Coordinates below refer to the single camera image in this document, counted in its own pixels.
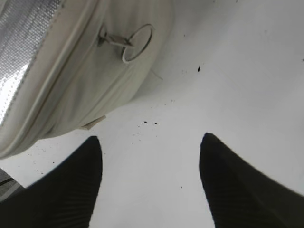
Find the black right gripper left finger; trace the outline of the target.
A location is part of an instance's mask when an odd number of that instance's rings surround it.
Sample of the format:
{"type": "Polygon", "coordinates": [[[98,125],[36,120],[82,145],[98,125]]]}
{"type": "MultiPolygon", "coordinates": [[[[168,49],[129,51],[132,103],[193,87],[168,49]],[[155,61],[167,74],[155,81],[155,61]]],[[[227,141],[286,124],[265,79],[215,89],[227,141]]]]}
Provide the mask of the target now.
{"type": "Polygon", "coordinates": [[[87,228],[102,180],[102,150],[89,137],[53,171],[0,203],[2,228],[87,228]]]}

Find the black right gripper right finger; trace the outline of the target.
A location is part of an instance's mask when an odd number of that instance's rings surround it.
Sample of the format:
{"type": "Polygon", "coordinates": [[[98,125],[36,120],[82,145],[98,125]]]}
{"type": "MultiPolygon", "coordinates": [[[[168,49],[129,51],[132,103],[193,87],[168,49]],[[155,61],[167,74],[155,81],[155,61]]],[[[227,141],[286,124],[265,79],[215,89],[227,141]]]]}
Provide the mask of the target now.
{"type": "Polygon", "coordinates": [[[239,157],[212,133],[200,144],[199,174],[217,228],[302,228],[304,197],[239,157]]]}

